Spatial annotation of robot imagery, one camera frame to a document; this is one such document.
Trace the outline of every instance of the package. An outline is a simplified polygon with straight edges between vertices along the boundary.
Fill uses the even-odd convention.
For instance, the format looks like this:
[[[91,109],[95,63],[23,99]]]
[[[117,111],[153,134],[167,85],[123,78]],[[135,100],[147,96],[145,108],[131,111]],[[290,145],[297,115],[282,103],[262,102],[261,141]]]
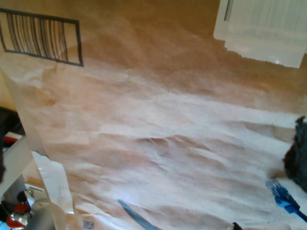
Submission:
[[[57,229],[306,228],[265,186],[307,113],[306,57],[228,52],[215,0],[0,7],[1,74],[32,150],[67,176],[74,214],[53,204]]]

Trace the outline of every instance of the red object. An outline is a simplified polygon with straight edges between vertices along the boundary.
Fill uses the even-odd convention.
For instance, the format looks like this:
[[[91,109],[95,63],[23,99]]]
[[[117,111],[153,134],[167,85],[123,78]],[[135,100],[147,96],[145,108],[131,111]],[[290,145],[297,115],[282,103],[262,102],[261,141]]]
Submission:
[[[26,212],[29,212],[30,210],[31,210],[31,207],[29,203],[25,202],[24,204],[18,203],[15,206],[13,212],[26,213]],[[6,218],[6,224],[11,229],[24,229],[25,228],[25,225],[23,225],[22,223],[16,220],[12,220],[10,215]]]

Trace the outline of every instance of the barcode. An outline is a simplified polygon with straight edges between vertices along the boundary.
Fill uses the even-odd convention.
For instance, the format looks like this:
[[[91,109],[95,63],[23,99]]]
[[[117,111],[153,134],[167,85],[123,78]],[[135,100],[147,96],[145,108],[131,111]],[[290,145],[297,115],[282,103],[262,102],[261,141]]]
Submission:
[[[78,20],[0,8],[5,52],[83,66]]]
[[[234,2],[234,0],[228,0],[226,13],[225,13],[225,17],[224,17],[224,21],[226,21],[226,22],[228,22],[229,19],[230,19],[230,13],[231,13],[233,2]]]

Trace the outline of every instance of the dark fabric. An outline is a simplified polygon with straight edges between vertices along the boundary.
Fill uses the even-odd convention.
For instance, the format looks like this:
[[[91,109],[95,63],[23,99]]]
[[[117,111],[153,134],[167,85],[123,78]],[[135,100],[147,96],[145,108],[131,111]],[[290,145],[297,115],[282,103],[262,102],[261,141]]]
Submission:
[[[307,192],[307,123],[304,119],[304,116],[297,119],[294,143],[283,161],[287,176]]]
[[[234,230],[242,230],[241,227],[234,222]]]

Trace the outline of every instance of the blue cable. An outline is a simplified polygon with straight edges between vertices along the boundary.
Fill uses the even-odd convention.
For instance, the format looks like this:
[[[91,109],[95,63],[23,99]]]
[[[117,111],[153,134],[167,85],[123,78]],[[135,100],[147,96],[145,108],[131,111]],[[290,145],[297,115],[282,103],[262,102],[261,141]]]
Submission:
[[[276,204],[279,207],[283,207],[290,214],[295,213],[307,223],[307,216],[299,210],[300,205],[293,199],[288,190],[281,186],[277,178],[268,180],[265,185],[273,193]]]

